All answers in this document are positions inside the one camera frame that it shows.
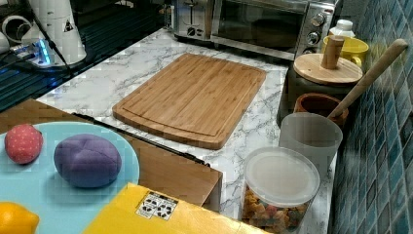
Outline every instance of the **yellow cup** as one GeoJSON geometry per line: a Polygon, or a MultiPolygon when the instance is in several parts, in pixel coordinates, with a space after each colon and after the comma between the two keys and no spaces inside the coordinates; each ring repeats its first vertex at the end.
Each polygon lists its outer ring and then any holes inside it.
{"type": "MultiPolygon", "coordinates": [[[[358,67],[362,66],[362,63],[365,60],[365,55],[368,51],[368,45],[356,38],[352,37],[344,37],[344,45],[343,49],[341,50],[340,57],[343,59],[347,59],[353,63],[355,63],[358,67]]],[[[329,36],[324,37],[323,44],[322,44],[322,53],[324,54],[325,47],[327,45],[329,36]]]]}

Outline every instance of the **toaster oven glass window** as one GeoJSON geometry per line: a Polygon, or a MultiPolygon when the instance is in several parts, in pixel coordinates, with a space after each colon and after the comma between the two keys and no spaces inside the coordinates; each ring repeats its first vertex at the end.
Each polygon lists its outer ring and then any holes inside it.
{"type": "Polygon", "coordinates": [[[218,36],[295,53],[304,14],[222,1],[218,36]]]}

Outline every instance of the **bamboo cutting board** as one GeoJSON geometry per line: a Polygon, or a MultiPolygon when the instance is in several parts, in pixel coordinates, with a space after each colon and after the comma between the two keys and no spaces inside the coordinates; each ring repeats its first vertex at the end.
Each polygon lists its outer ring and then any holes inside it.
{"type": "Polygon", "coordinates": [[[114,105],[113,115],[160,137],[219,149],[265,76],[240,63],[184,54],[114,105]]]}

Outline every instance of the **yellow lemon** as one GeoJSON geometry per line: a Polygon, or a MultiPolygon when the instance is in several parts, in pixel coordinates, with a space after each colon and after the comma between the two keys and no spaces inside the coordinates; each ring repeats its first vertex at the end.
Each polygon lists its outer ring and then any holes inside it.
{"type": "Polygon", "coordinates": [[[37,224],[37,214],[16,203],[0,202],[0,234],[33,234],[37,224]]]}

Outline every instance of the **sticker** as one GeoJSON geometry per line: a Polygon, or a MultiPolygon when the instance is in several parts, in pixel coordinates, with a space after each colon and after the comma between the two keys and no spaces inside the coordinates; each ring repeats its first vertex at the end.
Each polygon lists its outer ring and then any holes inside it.
{"type": "Polygon", "coordinates": [[[156,192],[149,192],[135,213],[146,218],[157,216],[169,220],[177,204],[176,200],[156,192]]]}
{"type": "Polygon", "coordinates": [[[64,27],[64,32],[68,32],[68,31],[71,31],[71,30],[73,30],[73,26],[72,26],[72,24],[70,24],[70,21],[68,19],[67,22],[66,22],[66,26],[64,27]]]}

